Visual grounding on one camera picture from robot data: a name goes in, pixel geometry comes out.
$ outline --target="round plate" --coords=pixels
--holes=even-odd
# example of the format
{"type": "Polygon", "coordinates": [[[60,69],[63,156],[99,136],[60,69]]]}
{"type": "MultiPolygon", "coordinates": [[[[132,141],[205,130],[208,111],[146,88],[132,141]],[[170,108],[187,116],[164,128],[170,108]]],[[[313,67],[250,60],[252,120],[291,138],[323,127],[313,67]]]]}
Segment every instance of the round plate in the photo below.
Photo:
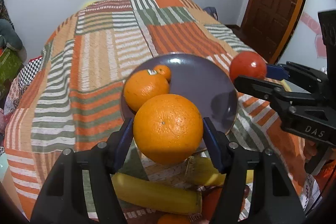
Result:
{"type": "MultiPolygon", "coordinates": [[[[132,73],[163,64],[171,70],[169,93],[192,101],[202,117],[209,117],[217,131],[227,133],[236,119],[238,100],[230,78],[208,59],[184,53],[160,55],[138,66],[132,73]]],[[[124,118],[134,117],[125,97],[121,96],[124,118]]]]}

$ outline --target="banana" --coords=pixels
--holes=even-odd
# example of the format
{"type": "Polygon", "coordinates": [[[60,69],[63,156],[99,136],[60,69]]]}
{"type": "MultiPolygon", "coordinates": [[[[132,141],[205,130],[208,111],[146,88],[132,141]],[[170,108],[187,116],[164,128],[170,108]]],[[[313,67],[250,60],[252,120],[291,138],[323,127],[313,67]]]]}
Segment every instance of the banana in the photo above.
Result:
{"type": "MultiPolygon", "coordinates": [[[[222,186],[225,181],[225,174],[220,174],[213,167],[211,159],[191,156],[185,172],[185,180],[188,183],[204,186],[222,186]]],[[[253,182],[253,170],[246,173],[246,183],[253,182]]]]}
{"type": "Polygon", "coordinates": [[[112,183],[119,199],[138,206],[181,215],[202,211],[202,195],[198,191],[169,187],[122,173],[114,174],[112,183]]]}

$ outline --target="door frame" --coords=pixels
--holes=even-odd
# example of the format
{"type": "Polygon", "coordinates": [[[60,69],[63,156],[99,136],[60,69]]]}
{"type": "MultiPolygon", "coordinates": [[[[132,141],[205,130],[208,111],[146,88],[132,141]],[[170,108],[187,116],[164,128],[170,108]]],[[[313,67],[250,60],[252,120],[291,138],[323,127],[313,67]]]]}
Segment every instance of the door frame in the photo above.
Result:
{"type": "MultiPolygon", "coordinates": [[[[244,27],[246,25],[247,19],[248,19],[248,15],[252,6],[252,2],[253,0],[249,0],[247,7],[246,7],[246,12],[243,18],[243,22],[241,24],[241,29],[244,30],[244,27]]],[[[303,10],[303,6],[305,4],[305,0],[297,0],[294,11],[293,11],[293,15],[291,17],[291,19],[288,22],[288,26],[287,29],[285,31],[285,34],[283,35],[277,49],[275,50],[274,54],[272,55],[271,59],[269,60],[270,64],[274,64],[278,57],[280,56],[280,53],[282,52],[282,50],[284,49],[284,47],[286,46],[286,44],[289,42],[289,39],[293,33],[293,31],[295,30],[295,27],[297,25],[298,19],[301,16],[302,10],[303,10]]]]}

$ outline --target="metal bolt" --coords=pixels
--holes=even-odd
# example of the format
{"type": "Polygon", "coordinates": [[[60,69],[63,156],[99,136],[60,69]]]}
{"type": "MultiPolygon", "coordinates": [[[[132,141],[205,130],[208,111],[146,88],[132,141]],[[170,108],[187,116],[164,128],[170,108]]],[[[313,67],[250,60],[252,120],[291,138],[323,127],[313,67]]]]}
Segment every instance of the metal bolt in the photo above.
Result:
{"type": "Polygon", "coordinates": [[[296,112],[296,107],[294,107],[294,106],[290,106],[290,107],[288,108],[288,110],[289,110],[289,112],[295,113],[295,112],[296,112]]]}
{"type": "Polygon", "coordinates": [[[232,148],[232,149],[236,149],[236,148],[238,148],[238,144],[236,142],[231,142],[231,143],[229,143],[229,147],[232,148]]]}
{"type": "Polygon", "coordinates": [[[105,143],[105,142],[100,142],[99,144],[98,144],[98,147],[99,148],[105,148],[107,146],[107,143],[105,143]]]}
{"type": "Polygon", "coordinates": [[[270,148],[266,148],[265,153],[266,153],[266,155],[271,156],[271,155],[273,155],[273,150],[270,149],[270,148]]]}
{"type": "Polygon", "coordinates": [[[66,149],[63,150],[63,154],[66,155],[66,156],[69,155],[70,153],[71,153],[70,148],[66,148],[66,149]]]}

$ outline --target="patchwork blanket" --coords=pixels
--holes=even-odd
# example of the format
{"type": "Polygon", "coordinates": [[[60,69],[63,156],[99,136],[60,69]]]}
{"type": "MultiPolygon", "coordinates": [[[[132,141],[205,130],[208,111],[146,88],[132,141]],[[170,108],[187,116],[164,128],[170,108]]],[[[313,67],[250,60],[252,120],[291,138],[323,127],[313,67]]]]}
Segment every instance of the patchwork blanket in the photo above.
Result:
{"type": "MultiPolygon", "coordinates": [[[[139,64],[159,54],[186,52],[207,58],[228,73],[240,51],[252,49],[192,0],[104,0],[65,20],[46,42],[38,72],[6,128],[8,163],[26,216],[30,218],[63,149],[90,149],[120,128],[124,80],[139,64]]],[[[228,137],[248,149],[274,149],[301,193],[306,179],[303,141],[281,131],[268,102],[239,94],[237,119],[228,137]]],[[[156,164],[133,142],[120,171],[187,188],[185,167],[185,162],[156,164]]],[[[84,172],[83,177],[88,214],[97,218],[89,176],[84,172]]],[[[248,215],[248,201],[241,219],[248,215]]],[[[154,224],[162,214],[120,203],[129,223],[154,224]]],[[[200,218],[190,216],[193,223],[200,218]]]]}

